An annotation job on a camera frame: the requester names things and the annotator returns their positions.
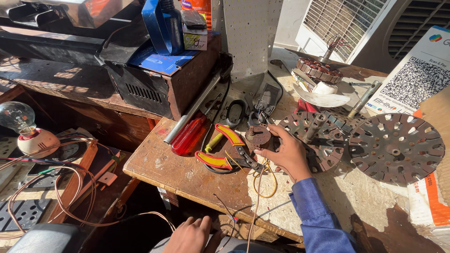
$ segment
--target bulb holder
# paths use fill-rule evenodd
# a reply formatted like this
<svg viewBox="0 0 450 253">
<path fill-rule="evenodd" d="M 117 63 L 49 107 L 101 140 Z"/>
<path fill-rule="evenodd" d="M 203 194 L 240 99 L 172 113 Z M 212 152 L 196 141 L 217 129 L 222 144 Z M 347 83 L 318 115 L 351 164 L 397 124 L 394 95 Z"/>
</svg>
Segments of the bulb holder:
<svg viewBox="0 0 450 253">
<path fill-rule="evenodd" d="M 17 138 L 17 146 L 19 147 L 20 151 L 22 151 L 24 154 L 30 154 L 39 151 L 41 149 L 45 149 L 47 147 L 59 145 L 61 143 L 54 134 L 52 134 L 47 130 L 36 128 L 35 131 L 36 132 L 30 136 L 20 135 Z M 36 159 L 43 158 L 52 154 L 57 149 L 58 147 L 55 147 L 45 152 L 31 155 L 30 157 Z"/>
</svg>

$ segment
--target pliers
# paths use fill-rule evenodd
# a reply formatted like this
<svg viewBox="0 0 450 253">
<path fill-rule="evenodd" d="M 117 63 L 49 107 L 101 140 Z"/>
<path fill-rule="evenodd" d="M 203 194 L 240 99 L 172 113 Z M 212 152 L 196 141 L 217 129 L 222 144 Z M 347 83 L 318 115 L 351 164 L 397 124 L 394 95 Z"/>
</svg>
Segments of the pliers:
<svg viewBox="0 0 450 253">
<path fill-rule="evenodd" d="M 258 173 L 261 173 L 266 167 L 260 163 L 253 161 L 252 158 L 245 152 L 243 146 L 245 143 L 242 142 L 241 138 L 231 129 L 226 126 L 217 123 L 215 128 L 221 132 L 236 148 L 236 151 L 240 155 L 240 158 L 233 158 L 235 162 L 229 161 L 227 157 L 214 157 L 208 154 L 203 153 L 202 151 L 195 152 L 195 157 L 200 160 L 202 163 L 209 165 L 218 169 L 229 169 L 234 170 L 241 167 L 250 168 L 255 170 Z"/>
</svg>

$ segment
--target blue sleeve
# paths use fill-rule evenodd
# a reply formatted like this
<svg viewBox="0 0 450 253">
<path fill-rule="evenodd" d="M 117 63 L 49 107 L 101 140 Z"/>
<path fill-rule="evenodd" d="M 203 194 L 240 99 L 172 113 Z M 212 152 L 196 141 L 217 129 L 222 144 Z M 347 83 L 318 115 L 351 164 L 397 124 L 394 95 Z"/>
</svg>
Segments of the blue sleeve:
<svg viewBox="0 0 450 253">
<path fill-rule="evenodd" d="M 342 230 L 336 215 L 325 202 L 315 178 L 306 178 L 295 183 L 289 197 L 302 221 L 301 230 L 306 252 L 356 252 L 355 240 Z"/>
</svg>

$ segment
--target hand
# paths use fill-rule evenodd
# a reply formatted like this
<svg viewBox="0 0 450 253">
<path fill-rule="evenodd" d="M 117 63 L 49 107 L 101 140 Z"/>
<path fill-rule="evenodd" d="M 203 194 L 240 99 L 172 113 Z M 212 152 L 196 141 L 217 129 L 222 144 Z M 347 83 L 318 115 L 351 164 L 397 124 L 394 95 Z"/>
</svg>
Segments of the hand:
<svg viewBox="0 0 450 253">
<path fill-rule="evenodd" d="M 274 136 L 279 136 L 283 139 L 280 151 L 275 153 L 267 149 L 256 149 L 255 154 L 274 162 L 278 166 L 275 171 L 283 169 L 294 183 L 312 177 L 306 162 L 306 150 L 303 142 L 280 126 L 268 125 L 268 127 Z"/>
<path fill-rule="evenodd" d="M 214 253 L 228 230 L 217 231 L 209 240 L 211 218 L 209 216 L 194 221 L 189 217 L 173 232 L 162 253 Z"/>
</svg>

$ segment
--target rotor lamination disc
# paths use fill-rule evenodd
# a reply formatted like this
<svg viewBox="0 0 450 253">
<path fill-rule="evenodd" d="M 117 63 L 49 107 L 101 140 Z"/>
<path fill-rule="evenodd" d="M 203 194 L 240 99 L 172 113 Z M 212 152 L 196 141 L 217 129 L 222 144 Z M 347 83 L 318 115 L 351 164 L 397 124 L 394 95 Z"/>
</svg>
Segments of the rotor lamination disc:
<svg viewBox="0 0 450 253">
<path fill-rule="evenodd" d="M 436 170 L 445 153 L 439 132 L 408 114 L 369 118 L 350 135 L 355 165 L 369 177 L 388 183 L 416 182 Z"/>
<path fill-rule="evenodd" d="M 298 112 L 282 119 L 279 125 L 302 140 L 317 113 Z M 324 172 L 334 167 L 344 154 L 344 138 L 338 127 L 327 120 L 311 144 L 304 144 L 311 172 Z"/>
</svg>

